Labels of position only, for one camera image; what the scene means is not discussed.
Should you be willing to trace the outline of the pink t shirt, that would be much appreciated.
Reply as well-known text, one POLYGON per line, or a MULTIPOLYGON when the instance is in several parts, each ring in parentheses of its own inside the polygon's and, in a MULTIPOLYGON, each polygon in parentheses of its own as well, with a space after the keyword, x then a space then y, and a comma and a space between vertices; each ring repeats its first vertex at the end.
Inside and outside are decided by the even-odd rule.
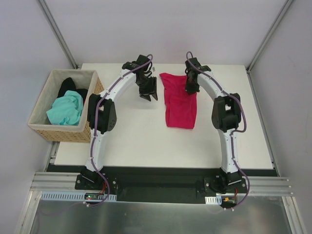
POLYGON ((186 90, 186 76, 161 73, 164 86, 165 121, 167 127, 193 129, 197 116, 196 94, 189 95, 186 90))

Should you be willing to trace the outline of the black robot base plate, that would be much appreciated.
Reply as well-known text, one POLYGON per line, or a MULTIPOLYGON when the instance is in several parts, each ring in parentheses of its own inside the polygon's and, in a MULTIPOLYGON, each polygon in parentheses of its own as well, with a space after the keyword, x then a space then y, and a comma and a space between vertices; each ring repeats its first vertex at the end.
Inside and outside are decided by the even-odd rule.
POLYGON ((92 172, 83 168, 76 190, 116 195, 118 201, 203 204, 217 194, 245 195, 248 181, 241 172, 226 175, 220 169, 105 166, 92 172))

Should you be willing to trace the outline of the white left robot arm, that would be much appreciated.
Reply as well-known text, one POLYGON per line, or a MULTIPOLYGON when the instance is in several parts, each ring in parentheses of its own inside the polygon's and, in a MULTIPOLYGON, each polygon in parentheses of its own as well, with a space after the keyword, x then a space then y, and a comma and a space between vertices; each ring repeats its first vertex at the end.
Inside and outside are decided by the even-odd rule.
POLYGON ((90 156, 86 169, 98 172, 104 166, 107 138, 117 123, 115 101, 131 86, 137 85, 139 97, 158 100, 157 78, 153 76, 153 55, 139 55, 135 61, 123 64, 116 80, 100 94, 88 99, 87 120, 91 131, 90 156))

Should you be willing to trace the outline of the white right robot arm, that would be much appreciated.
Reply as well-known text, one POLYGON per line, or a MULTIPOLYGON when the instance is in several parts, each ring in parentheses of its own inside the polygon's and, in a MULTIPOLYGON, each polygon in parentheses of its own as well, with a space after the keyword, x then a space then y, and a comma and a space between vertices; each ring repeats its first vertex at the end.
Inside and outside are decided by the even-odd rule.
POLYGON ((213 100, 212 124, 217 129, 221 144, 221 169, 226 174, 238 172, 237 155, 237 128, 241 122, 241 110, 237 101, 237 93, 227 93, 215 80, 209 66, 202 66, 197 58, 188 58, 185 61, 187 81, 185 90, 190 94, 199 92, 200 87, 213 100))

